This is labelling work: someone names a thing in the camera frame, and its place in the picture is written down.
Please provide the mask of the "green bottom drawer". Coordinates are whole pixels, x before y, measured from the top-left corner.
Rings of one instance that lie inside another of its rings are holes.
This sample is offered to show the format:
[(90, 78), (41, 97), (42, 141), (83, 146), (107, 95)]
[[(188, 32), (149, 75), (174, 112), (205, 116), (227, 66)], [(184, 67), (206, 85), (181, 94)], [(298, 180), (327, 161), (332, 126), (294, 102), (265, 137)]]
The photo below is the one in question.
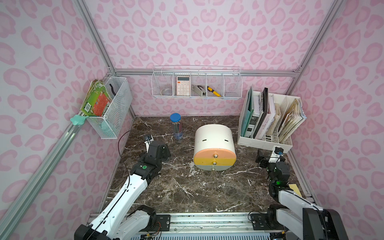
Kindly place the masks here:
[(227, 170), (229, 168), (231, 168), (232, 166), (203, 166), (203, 165), (196, 165), (197, 168), (201, 169), (201, 170), (204, 170), (204, 171), (224, 171), (224, 170)]

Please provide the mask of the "orange top drawer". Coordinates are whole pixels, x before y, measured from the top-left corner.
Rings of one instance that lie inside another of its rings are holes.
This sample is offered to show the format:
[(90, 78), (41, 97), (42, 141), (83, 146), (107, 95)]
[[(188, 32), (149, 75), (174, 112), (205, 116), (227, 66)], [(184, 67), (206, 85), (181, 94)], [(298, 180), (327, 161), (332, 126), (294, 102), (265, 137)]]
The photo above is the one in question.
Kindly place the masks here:
[(204, 149), (195, 153), (195, 159), (230, 159), (235, 160), (236, 154), (227, 149)]

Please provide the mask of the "white drawer cabinet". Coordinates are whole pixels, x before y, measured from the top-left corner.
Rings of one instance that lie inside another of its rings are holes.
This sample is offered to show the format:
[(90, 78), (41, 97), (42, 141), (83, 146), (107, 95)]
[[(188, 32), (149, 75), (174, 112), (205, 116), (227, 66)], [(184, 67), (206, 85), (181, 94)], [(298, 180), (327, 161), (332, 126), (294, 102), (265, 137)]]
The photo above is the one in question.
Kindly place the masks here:
[(199, 127), (195, 133), (194, 155), (196, 152), (204, 149), (227, 149), (236, 154), (231, 129), (219, 124)]

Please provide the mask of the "yellow drawer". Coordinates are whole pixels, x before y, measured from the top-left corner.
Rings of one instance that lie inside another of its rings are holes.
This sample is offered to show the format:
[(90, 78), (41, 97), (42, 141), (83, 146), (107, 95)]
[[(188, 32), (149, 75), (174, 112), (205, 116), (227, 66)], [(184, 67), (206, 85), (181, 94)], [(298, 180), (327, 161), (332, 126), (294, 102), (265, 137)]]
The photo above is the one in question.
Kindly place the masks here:
[(233, 166), (236, 158), (194, 158), (194, 163), (200, 166)]

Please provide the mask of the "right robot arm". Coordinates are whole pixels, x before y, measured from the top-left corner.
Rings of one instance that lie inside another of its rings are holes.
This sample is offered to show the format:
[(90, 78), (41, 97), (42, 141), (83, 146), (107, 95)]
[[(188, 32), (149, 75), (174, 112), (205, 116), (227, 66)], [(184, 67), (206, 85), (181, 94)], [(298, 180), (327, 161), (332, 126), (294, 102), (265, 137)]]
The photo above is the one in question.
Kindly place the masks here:
[(256, 160), (259, 167), (267, 170), (269, 194), (277, 202), (267, 210), (267, 226), (285, 227), (299, 240), (347, 240), (337, 211), (311, 203), (289, 187), (290, 166), (283, 154), (283, 148), (274, 146), (269, 157), (259, 156)]

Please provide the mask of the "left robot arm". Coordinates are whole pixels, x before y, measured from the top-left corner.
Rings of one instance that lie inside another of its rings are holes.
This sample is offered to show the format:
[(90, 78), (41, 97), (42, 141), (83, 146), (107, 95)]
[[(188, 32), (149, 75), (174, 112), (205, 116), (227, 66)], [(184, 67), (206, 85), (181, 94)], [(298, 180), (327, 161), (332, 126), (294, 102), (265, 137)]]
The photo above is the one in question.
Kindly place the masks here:
[(141, 230), (153, 230), (161, 224), (156, 222), (156, 210), (139, 206), (127, 214), (133, 203), (159, 175), (162, 163), (171, 157), (167, 144), (152, 141), (146, 144), (147, 151), (140, 155), (138, 162), (119, 192), (108, 206), (89, 224), (80, 225), (74, 233), (75, 240), (129, 240)]

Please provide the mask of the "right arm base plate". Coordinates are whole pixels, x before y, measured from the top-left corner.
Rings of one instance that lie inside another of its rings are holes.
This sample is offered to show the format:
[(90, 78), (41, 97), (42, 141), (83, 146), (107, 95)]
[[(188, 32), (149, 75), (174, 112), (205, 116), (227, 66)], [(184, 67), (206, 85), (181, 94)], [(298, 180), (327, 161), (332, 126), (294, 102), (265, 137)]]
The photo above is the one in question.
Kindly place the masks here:
[(267, 220), (267, 214), (251, 212), (248, 215), (254, 231), (283, 231), (285, 227), (280, 224), (271, 224)]

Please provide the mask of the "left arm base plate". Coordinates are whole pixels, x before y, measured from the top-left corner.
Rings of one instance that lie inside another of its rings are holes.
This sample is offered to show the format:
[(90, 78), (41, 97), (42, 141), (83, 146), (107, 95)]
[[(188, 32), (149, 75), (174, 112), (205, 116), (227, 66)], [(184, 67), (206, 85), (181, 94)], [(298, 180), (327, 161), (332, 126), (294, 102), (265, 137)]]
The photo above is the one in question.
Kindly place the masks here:
[(150, 221), (146, 228), (142, 229), (141, 232), (153, 232), (159, 228), (162, 232), (168, 232), (170, 230), (171, 215), (160, 214), (156, 215), (155, 218), (150, 218)]

